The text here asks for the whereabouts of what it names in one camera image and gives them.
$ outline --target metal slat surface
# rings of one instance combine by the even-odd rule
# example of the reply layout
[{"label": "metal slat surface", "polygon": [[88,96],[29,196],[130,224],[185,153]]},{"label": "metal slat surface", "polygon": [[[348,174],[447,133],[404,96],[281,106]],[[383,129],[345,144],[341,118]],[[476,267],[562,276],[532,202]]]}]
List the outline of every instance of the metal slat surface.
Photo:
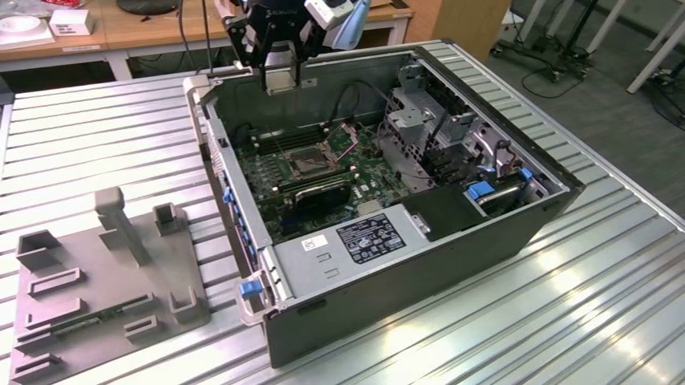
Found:
[{"label": "metal slat surface", "polygon": [[[160,103],[139,97],[177,92],[183,78],[20,95],[21,120],[8,128],[12,162],[2,169],[9,179],[0,182],[0,376],[8,372],[16,237],[36,222],[62,233],[97,225],[85,213],[86,196],[118,184],[135,198],[126,205],[133,214],[164,199],[185,207],[213,316],[205,326],[61,383],[394,385],[685,379],[682,219],[458,47],[442,42],[423,47],[587,184],[566,213],[519,254],[272,369],[261,329],[245,327],[235,309],[239,274],[200,173],[201,160],[184,136],[191,134],[185,109],[176,99]],[[120,95],[129,95],[130,103]],[[90,99],[98,109],[76,111],[74,106]],[[61,116],[54,108],[54,116],[44,116],[53,103],[74,113]],[[97,124],[85,123],[92,119]],[[60,202],[68,208],[60,209]]]}]

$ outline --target circuit board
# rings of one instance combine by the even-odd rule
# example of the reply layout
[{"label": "circuit board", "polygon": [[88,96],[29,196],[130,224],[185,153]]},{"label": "circuit board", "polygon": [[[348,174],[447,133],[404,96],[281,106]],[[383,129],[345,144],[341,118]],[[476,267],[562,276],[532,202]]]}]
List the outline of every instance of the circuit board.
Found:
[{"label": "circuit board", "polygon": [[[265,155],[251,150],[239,152],[240,167],[275,243],[388,207],[410,193],[366,129],[356,126],[356,145],[339,129],[324,139],[297,148],[283,149],[276,144],[279,150]],[[337,194],[344,202],[331,204],[328,200],[311,212],[293,214],[293,201],[323,186],[348,188],[351,192]]]}]

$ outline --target gray 3d printed holder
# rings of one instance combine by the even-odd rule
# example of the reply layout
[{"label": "gray 3d printed holder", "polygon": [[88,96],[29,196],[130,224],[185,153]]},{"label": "gray 3d printed holder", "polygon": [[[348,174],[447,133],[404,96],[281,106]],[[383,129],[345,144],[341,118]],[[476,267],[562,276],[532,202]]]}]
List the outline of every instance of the gray 3d printed holder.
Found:
[{"label": "gray 3d printed holder", "polygon": [[183,209],[122,209],[121,190],[100,190],[102,229],[18,238],[14,383],[54,383],[208,321]]}]

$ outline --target gray floor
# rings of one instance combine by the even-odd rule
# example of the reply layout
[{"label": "gray floor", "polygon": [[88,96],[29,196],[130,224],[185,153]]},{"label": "gray floor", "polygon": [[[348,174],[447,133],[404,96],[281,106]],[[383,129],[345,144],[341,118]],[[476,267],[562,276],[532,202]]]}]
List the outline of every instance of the gray floor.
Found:
[{"label": "gray floor", "polygon": [[[514,7],[527,13],[534,0],[515,0]],[[555,1],[548,1],[538,22],[547,20]],[[578,19],[582,5],[575,4],[564,20],[558,37],[564,36]],[[605,17],[594,13],[579,47],[586,47]],[[539,108],[590,145],[625,174],[685,217],[685,132],[674,128],[654,112],[645,91],[630,95],[625,88],[650,60],[645,51],[650,38],[617,24],[593,55],[595,70],[584,82],[558,99],[543,99],[523,89],[520,78],[542,67],[539,62],[506,53],[491,58],[488,68],[511,84]],[[665,67],[681,59],[671,54]],[[528,87],[543,95],[558,94],[575,79],[551,84],[544,79],[531,78]]]}]

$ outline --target white sticker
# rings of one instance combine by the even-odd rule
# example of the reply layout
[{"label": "white sticker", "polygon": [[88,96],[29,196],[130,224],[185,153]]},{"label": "white sticker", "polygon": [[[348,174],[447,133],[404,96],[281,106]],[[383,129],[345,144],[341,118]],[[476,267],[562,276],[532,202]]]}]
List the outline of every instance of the white sticker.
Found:
[{"label": "white sticker", "polygon": [[80,52],[80,51],[92,51],[92,50],[98,50],[98,49],[100,49],[100,45],[78,46],[78,47],[64,47],[61,49],[61,52]]},{"label": "white sticker", "polygon": [[317,80],[316,78],[313,79],[307,79],[307,80],[303,80],[301,82],[299,82],[299,87],[300,88],[311,88],[311,87],[316,87],[316,84],[317,84]]},{"label": "white sticker", "polygon": [[315,237],[309,239],[304,239],[301,241],[301,247],[304,248],[304,251],[313,250],[321,246],[325,246],[328,244],[328,241],[325,240],[324,235],[316,235]]}]

